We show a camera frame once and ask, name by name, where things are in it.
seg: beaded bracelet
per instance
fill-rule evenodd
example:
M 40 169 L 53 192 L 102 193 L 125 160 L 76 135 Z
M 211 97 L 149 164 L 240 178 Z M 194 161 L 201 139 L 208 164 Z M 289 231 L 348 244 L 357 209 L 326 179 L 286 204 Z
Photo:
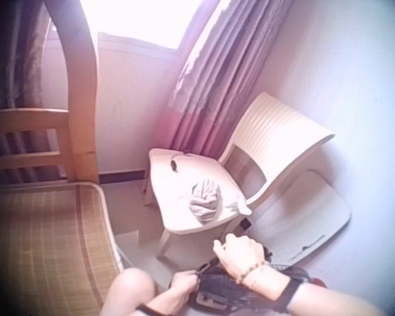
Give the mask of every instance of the beaded bracelet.
M 237 284 L 243 283 L 243 280 L 247 277 L 247 275 L 248 275 L 249 273 L 251 273 L 253 270 L 256 270 L 257 268 L 261 267 L 262 265 L 265 265 L 265 260 L 263 260 L 263 261 L 261 261 L 261 262 L 259 262 L 259 263 L 256 263 L 255 265 L 253 265 L 253 266 L 251 266 L 249 269 L 247 269 L 247 270 L 245 271 L 245 273 L 243 273 L 242 275 L 240 275 L 240 278 L 238 278 L 238 279 L 236 280 L 236 283 L 237 283 Z

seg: wooden chair frame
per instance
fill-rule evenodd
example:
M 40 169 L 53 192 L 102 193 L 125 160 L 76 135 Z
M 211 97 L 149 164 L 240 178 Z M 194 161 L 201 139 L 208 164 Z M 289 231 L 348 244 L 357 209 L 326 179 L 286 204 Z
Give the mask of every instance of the wooden chair frame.
M 0 157 L 0 169 L 62 165 L 68 181 L 98 183 L 95 146 L 97 41 L 79 0 L 44 0 L 59 33 L 68 76 L 68 111 L 0 111 L 0 134 L 55 129 L 59 151 Z

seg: white plastic chair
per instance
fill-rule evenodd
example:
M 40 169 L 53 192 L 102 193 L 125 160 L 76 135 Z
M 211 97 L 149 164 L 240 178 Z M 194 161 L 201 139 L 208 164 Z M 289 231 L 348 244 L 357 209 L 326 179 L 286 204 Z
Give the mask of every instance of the white plastic chair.
M 179 151 L 152 149 L 145 200 L 155 196 L 165 227 L 157 256 L 164 255 L 180 235 L 230 221 L 224 236 L 244 218 L 237 212 L 223 209 L 216 220 L 201 224 L 188 207 L 188 195 L 198 179 L 212 178 L 219 184 L 224 202 L 239 197 L 254 211 L 299 161 L 333 137 L 327 129 L 263 92 L 249 106 L 218 161 L 199 155 L 182 155 Z M 223 167 L 234 146 L 252 158 L 266 178 L 261 189 L 248 199 Z M 171 168 L 173 155 L 176 155 L 177 172 Z

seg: wooden chair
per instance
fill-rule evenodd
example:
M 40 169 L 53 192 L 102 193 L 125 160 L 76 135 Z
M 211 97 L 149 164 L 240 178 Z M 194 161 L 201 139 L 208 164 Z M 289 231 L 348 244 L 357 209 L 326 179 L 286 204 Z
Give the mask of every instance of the wooden chair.
M 97 51 L 79 1 L 46 0 L 65 54 L 68 111 L 0 111 L 0 134 L 55 129 L 59 151 L 0 157 L 0 169 L 62 165 L 66 183 L 0 188 L 0 284 L 27 315 L 98 315 L 122 271 L 97 185 Z
M 149 152 L 147 200 L 156 197 L 165 227 L 157 256 L 164 255 L 170 244 L 182 234 L 200 232 L 230 222 L 224 236 L 244 218 L 235 211 L 223 209 L 214 221 L 201 224 L 188 209 L 187 198 L 198 179 L 213 179 L 220 186 L 223 201 L 238 196 L 254 211 L 299 161 L 333 137 L 322 126 L 263 92 L 240 120 L 218 161 L 199 155 L 181 155 L 173 150 L 152 149 Z M 248 199 L 244 198 L 241 189 L 224 168 L 235 147 L 253 159 L 265 177 L 264 185 Z M 174 156 L 178 172 L 171 169 Z

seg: woven mat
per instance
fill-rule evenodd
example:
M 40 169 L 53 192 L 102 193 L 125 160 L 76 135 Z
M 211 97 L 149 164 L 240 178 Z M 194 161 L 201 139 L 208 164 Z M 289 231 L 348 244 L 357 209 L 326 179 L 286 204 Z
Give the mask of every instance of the woven mat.
M 99 187 L 0 191 L 0 284 L 30 315 L 98 315 L 120 262 Z

